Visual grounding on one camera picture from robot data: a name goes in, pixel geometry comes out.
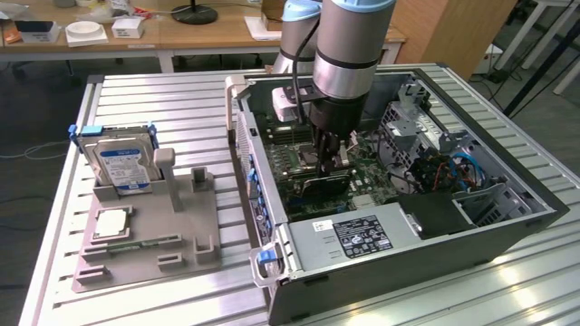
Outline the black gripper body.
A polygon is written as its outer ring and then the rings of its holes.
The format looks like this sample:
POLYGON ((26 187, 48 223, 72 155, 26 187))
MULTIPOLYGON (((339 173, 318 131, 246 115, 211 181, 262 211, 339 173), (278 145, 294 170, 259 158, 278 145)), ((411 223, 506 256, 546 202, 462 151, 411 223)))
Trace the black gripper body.
POLYGON ((310 110, 315 135, 348 136, 360 123, 367 97, 363 95, 354 99, 316 99, 310 110))

